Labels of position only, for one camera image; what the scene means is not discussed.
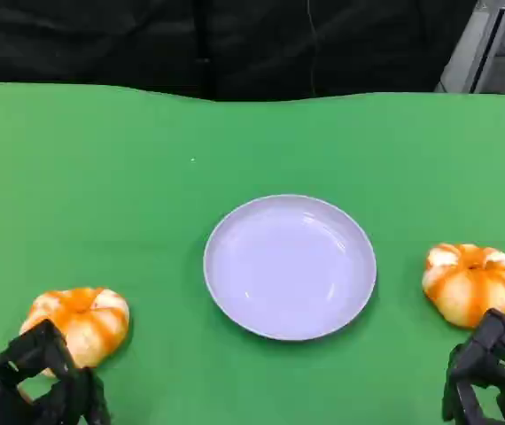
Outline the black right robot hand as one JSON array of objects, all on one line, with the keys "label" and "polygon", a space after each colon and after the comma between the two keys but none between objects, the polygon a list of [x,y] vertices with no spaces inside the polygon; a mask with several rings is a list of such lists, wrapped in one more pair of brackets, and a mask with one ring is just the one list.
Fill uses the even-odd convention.
[{"label": "black right robot hand", "polygon": [[[476,387],[499,390],[500,420],[485,415]],[[441,415],[455,424],[505,424],[505,313],[488,310],[469,338],[450,352]]]}]

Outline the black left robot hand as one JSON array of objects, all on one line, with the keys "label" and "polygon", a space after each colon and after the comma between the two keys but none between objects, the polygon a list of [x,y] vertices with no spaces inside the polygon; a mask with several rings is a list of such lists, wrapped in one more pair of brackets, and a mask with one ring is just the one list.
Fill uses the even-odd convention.
[{"label": "black left robot hand", "polygon": [[[19,390],[26,379],[49,369],[50,390],[29,400]],[[57,327],[48,319],[16,337],[0,352],[0,424],[110,424],[104,385],[94,370],[78,368]]]}]

